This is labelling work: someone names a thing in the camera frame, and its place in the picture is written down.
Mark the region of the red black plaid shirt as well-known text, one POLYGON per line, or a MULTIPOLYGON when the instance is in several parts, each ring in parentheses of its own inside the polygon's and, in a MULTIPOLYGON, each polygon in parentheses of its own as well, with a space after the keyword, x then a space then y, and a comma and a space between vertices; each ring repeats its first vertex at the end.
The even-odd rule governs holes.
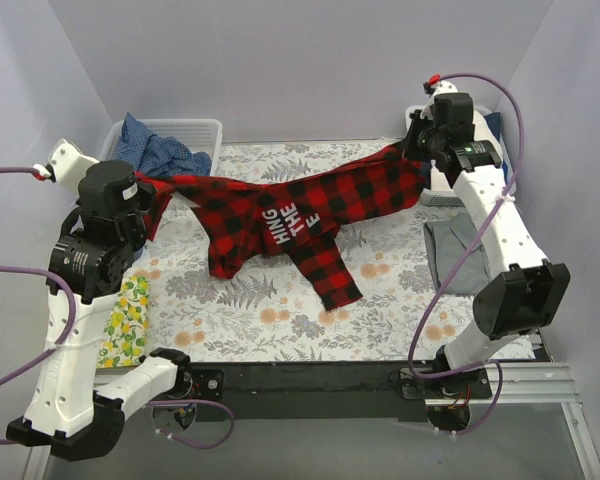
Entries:
POLYGON ((344 225, 415 205, 424 187, 420 164, 402 143, 330 171, 275 184, 177 175, 138 182, 155 193, 144 223, 154 238, 170 201, 179 196, 209 238, 211 276, 231 279, 256 255, 284 254, 309 281, 326 310, 361 299, 335 238, 344 225))

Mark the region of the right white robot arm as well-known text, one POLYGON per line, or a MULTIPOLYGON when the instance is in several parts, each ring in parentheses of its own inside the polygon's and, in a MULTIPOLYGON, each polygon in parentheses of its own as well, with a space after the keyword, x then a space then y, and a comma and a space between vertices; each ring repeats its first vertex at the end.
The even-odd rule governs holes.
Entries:
POLYGON ((570 273, 550 262, 528 232, 509 194, 498 147, 477 135, 469 94, 434 94, 410 118, 407 154, 434 161, 445 175, 476 227, 472 242, 483 246, 490 267, 489 283, 473 300, 471 323, 439 351, 430 371, 408 365, 414 378, 451 398, 468 386, 468 372, 553 321, 570 273))

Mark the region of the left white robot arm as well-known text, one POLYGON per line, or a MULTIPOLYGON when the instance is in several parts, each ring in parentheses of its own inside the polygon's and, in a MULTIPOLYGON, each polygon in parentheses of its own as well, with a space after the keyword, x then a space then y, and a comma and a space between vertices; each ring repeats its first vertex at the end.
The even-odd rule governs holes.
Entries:
POLYGON ((105 324, 124 273, 146 242, 143 216, 155 191, 138 185, 130 164, 105 161, 87 168, 77 194, 48 267, 51 352, 25 414, 6 430, 9 440, 48 446, 67 461, 107 455, 132 414, 162 394, 183 399, 193 386, 184 369, 188 356, 160 350, 120 379, 94 387, 105 324))

